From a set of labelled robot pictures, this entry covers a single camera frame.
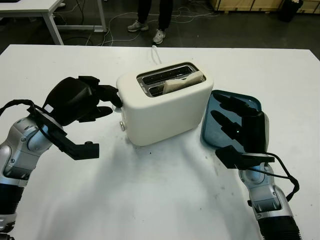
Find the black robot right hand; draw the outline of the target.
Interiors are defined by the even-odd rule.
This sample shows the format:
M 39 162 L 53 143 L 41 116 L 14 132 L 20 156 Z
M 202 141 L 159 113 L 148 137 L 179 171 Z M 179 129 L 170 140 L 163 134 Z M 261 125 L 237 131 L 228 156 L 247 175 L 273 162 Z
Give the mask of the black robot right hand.
M 210 112 L 221 130 L 232 140 L 242 145 L 246 153 L 262 154 L 267 152 L 269 144 L 269 118 L 261 110 L 251 107 L 245 101 L 234 96 L 214 93 L 219 106 L 241 117 L 241 124 L 232 122 L 217 110 Z

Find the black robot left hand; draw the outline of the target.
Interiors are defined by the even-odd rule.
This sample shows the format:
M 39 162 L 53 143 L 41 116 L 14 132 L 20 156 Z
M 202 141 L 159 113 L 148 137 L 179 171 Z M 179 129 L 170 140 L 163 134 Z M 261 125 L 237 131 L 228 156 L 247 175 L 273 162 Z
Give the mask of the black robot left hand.
M 43 109 L 61 126 L 74 121 L 94 122 L 113 112 L 111 107 L 98 106 L 100 101 L 111 102 L 116 108 L 123 106 L 118 91 L 111 85 L 100 85 L 93 76 L 67 77 L 51 90 Z

